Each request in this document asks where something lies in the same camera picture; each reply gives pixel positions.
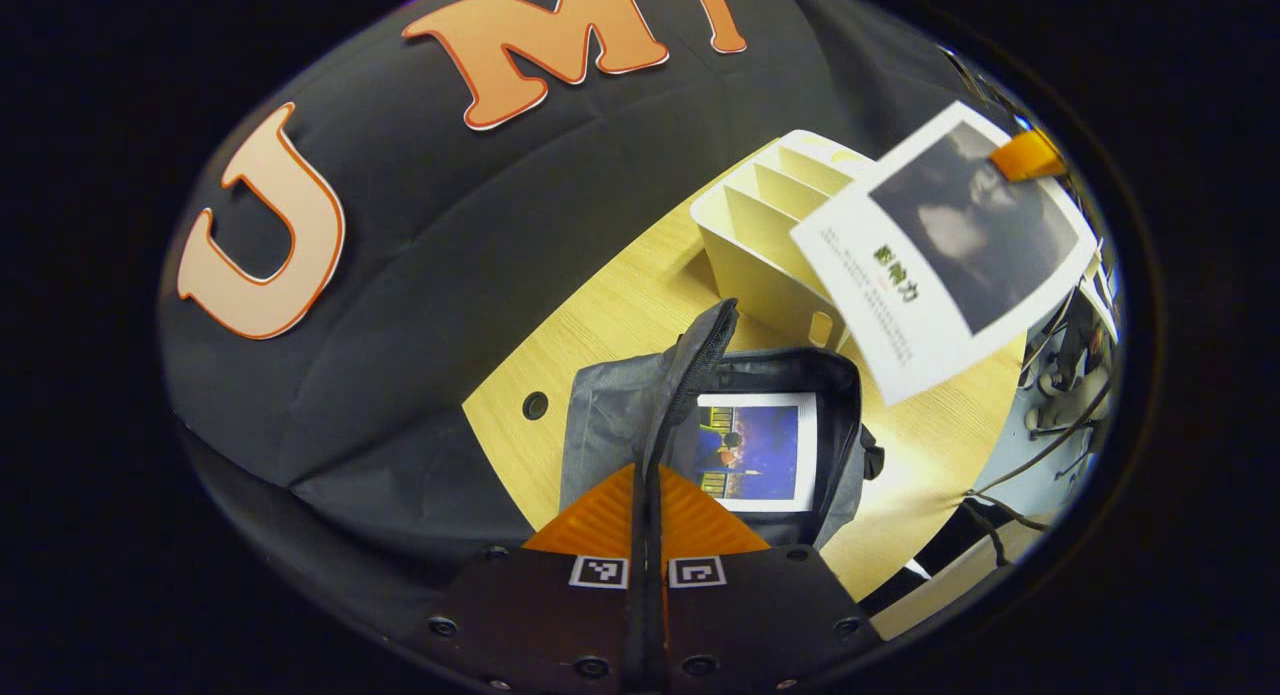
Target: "white file holder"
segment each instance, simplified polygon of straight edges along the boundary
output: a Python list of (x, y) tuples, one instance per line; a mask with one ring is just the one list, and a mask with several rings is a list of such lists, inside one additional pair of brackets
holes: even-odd
[(872, 164), (791, 131), (694, 200), (721, 297), (737, 298), (742, 312), (796, 343), (837, 349), (849, 337), (845, 321), (787, 233)]

